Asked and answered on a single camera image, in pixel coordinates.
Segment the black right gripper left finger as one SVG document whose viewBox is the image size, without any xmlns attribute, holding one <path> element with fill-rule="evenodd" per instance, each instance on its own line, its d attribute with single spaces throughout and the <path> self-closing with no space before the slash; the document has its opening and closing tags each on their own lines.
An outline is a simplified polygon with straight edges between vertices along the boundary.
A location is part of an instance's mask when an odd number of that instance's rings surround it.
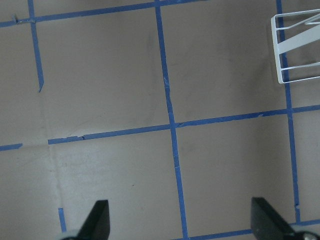
<svg viewBox="0 0 320 240">
<path fill-rule="evenodd" d="M 77 239 L 107 240 L 110 236 L 110 231 L 109 202 L 107 199 L 98 200 L 77 233 Z"/>
</svg>

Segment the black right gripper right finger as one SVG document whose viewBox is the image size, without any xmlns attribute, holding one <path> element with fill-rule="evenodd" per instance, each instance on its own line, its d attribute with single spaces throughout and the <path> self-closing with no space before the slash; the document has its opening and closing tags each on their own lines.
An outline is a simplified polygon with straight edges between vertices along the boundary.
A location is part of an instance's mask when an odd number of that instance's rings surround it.
<svg viewBox="0 0 320 240">
<path fill-rule="evenodd" d="M 252 197 L 250 228 L 256 240 L 299 240 L 298 233 L 263 197 Z"/>
</svg>

